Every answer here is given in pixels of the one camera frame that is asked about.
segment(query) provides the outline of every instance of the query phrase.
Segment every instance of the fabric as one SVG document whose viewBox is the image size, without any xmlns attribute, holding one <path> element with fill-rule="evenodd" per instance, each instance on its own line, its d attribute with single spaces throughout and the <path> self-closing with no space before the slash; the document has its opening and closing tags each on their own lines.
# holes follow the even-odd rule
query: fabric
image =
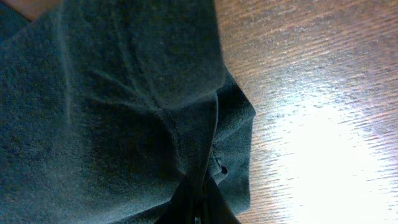
<svg viewBox="0 0 398 224">
<path fill-rule="evenodd" d="M 0 44 L 28 24 L 20 14 L 0 2 Z"/>
<path fill-rule="evenodd" d="M 154 223 L 207 172 L 242 212 L 253 117 L 212 1 L 64 1 L 0 45 L 0 223 Z"/>
</svg>

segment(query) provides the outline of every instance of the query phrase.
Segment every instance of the wood grain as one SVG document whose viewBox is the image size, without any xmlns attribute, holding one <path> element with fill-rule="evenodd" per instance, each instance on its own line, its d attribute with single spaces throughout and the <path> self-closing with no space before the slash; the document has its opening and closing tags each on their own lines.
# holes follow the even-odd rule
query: wood grain
<svg viewBox="0 0 398 224">
<path fill-rule="evenodd" d="M 215 2 L 257 111 L 241 222 L 398 221 L 398 1 Z"/>
</svg>

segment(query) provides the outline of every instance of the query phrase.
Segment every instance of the dark blue fabric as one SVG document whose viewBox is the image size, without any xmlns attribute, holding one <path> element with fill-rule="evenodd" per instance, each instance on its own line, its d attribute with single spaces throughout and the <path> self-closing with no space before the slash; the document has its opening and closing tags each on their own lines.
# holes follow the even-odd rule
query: dark blue fabric
<svg viewBox="0 0 398 224">
<path fill-rule="evenodd" d="M 0 220 L 153 223 L 206 170 L 241 212 L 253 116 L 213 1 L 64 1 L 0 45 Z"/>
<path fill-rule="evenodd" d="M 0 44 L 25 27 L 28 21 L 0 2 Z"/>
</svg>

